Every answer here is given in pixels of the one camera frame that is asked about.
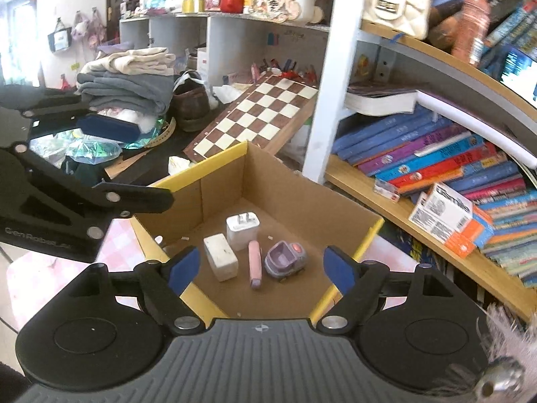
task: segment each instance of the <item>chessboard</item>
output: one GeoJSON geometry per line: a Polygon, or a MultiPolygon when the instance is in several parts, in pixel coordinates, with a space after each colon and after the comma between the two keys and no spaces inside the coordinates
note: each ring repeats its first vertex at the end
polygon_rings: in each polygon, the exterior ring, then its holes
{"type": "Polygon", "coordinates": [[[268,72],[205,128],[184,153],[200,162],[250,141],[276,154],[313,115],[317,92],[315,87],[268,72]]]}

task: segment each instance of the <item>gray towel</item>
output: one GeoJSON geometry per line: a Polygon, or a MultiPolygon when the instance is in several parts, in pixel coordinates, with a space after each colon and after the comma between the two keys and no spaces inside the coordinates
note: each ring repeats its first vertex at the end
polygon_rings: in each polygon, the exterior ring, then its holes
{"type": "Polygon", "coordinates": [[[173,76],[93,71],[80,73],[77,80],[82,100],[89,102],[90,107],[120,107],[157,116],[166,113],[174,91],[173,76]]]}

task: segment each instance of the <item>hanging bag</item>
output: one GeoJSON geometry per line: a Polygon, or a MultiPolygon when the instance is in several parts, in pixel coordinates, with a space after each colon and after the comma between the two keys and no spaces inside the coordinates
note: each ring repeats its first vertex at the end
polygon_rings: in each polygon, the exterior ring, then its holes
{"type": "Polygon", "coordinates": [[[48,46],[52,53],[71,47],[71,27],[65,27],[61,18],[56,20],[56,28],[48,36],[48,46]]]}
{"type": "Polygon", "coordinates": [[[431,0],[365,0],[362,18],[423,40],[430,10],[431,0]]]}
{"type": "Polygon", "coordinates": [[[86,36],[88,36],[90,19],[80,10],[76,12],[75,20],[73,21],[72,25],[74,25],[71,32],[73,41],[81,41],[86,36]]]}
{"type": "Polygon", "coordinates": [[[88,45],[96,51],[97,48],[105,41],[106,30],[103,25],[103,21],[100,17],[99,10],[96,7],[93,8],[93,15],[90,23],[90,36],[88,37],[88,45]]]}

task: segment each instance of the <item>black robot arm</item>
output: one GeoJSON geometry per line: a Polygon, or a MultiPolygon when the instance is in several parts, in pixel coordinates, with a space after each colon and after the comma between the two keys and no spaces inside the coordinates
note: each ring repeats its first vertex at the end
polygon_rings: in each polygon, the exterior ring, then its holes
{"type": "Polygon", "coordinates": [[[171,207],[167,189],[112,183],[88,188],[29,149],[31,139],[77,128],[90,113],[72,93],[0,87],[1,241],[90,263],[114,218],[171,207]]]}

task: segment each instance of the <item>white pillar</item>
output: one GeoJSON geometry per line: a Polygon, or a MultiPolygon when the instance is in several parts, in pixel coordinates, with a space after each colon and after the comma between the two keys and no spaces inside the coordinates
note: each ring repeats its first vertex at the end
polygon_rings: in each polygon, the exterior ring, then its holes
{"type": "Polygon", "coordinates": [[[311,126],[304,168],[305,177],[322,183],[347,93],[363,0],[334,0],[319,97],[311,126]]]}

